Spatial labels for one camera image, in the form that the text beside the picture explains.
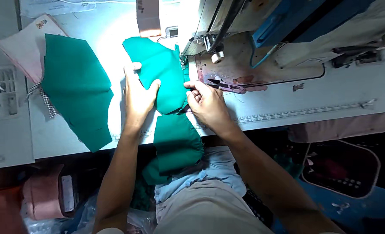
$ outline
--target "hand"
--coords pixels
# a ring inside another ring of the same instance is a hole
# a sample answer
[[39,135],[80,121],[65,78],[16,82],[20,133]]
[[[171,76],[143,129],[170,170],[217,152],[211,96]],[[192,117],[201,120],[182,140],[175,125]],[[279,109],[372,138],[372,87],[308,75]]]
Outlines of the hand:
[[200,81],[188,81],[188,104],[195,116],[221,138],[227,137],[232,129],[239,129],[231,120],[224,102],[223,91],[212,88]]
[[135,127],[140,130],[149,111],[156,100],[156,93],[161,86],[160,80],[154,80],[150,88],[146,90],[139,80],[135,70],[142,67],[140,62],[134,62],[123,68],[126,76],[125,106],[126,123],[125,127]]

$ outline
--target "measuring tape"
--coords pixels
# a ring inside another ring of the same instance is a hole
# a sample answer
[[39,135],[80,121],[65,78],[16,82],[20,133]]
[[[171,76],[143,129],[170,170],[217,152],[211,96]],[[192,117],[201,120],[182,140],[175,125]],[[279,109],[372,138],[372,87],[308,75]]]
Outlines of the measuring tape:
[[[237,119],[234,119],[234,121],[238,125],[244,125],[244,124],[254,123],[254,122],[263,121],[263,120],[272,120],[272,119],[286,118],[286,117],[305,115],[305,114],[316,114],[316,113],[338,111],[338,110],[344,110],[344,109],[356,109],[356,108],[365,109],[368,106],[372,106],[376,100],[377,99],[372,99],[367,102],[357,102],[352,104],[335,105],[335,106],[329,106],[329,107],[315,107],[315,108],[271,113],[271,114],[254,114],[254,115],[239,117]],[[194,128],[196,130],[205,130],[207,129],[207,126],[202,123],[199,123],[198,125],[194,125]],[[151,135],[153,135],[153,132],[151,130],[144,130],[140,132],[141,139],[147,138]],[[120,134],[112,135],[113,141],[118,141],[119,139],[120,139]]]

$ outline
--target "left hand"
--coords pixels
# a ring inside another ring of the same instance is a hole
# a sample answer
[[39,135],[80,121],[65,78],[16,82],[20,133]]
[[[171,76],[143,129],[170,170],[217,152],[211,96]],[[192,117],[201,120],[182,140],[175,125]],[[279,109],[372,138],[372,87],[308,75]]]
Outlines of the left hand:
[[123,68],[126,76],[125,106],[126,123],[125,127],[140,129],[149,111],[156,100],[156,94],[161,86],[160,80],[154,80],[150,88],[146,90],[139,80],[135,70],[142,67],[140,62],[134,62]]

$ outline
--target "blue hose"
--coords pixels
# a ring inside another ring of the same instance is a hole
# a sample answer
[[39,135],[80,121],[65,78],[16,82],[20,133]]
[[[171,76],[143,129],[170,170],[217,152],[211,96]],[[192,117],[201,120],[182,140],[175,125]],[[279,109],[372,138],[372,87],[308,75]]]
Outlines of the blue hose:
[[275,46],[273,46],[273,48],[259,62],[257,62],[256,65],[254,65],[254,66],[253,66],[253,56],[254,56],[254,52],[255,52],[256,49],[254,47],[254,42],[253,42],[252,37],[250,37],[250,45],[251,45],[250,67],[252,69],[255,69],[261,63],[263,63],[273,53],[273,51],[276,50],[276,48],[278,47],[279,44],[276,44]]

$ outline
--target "green fabric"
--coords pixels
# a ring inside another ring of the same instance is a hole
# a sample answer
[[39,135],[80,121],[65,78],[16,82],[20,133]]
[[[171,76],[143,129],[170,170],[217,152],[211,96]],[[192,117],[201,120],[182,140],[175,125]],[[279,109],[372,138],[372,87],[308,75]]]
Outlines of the green fabric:
[[141,37],[131,37],[123,42],[123,46],[132,62],[142,63],[138,75],[146,89],[155,79],[161,80],[155,102],[161,114],[178,113],[188,104],[185,95],[188,89],[183,84],[190,77],[188,68],[181,68],[179,51]]
[[142,177],[136,178],[130,208],[149,211],[151,205],[150,198],[154,195],[154,186],[148,185]]
[[162,116],[158,116],[153,140],[157,157],[142,175],[150,185],[164,184],[171,174],[196,164],[204,155],[200,135],[182,111],[188,104],[184,88],[190,80],[188,65],[182,70],[177,45],[174,51],[148,38],[131,37],[123,46],[133,62],[142,63],[138,75],[146,89],[155,79],[161,80],[155,105]]
[[194,165],[204,154],[201,137],[186,114],[158,116],[153,144],[160,172]]
[[110,80],[85,40],[45,34],[45,41],[42,88],[71,130],[96,152],[112,141]]
[[295,164],[291,157],[285,154],[276,154],[273,160],[277,162],[285,171],[287,171],[293,178],[298,178],[303,171],[303,164]]

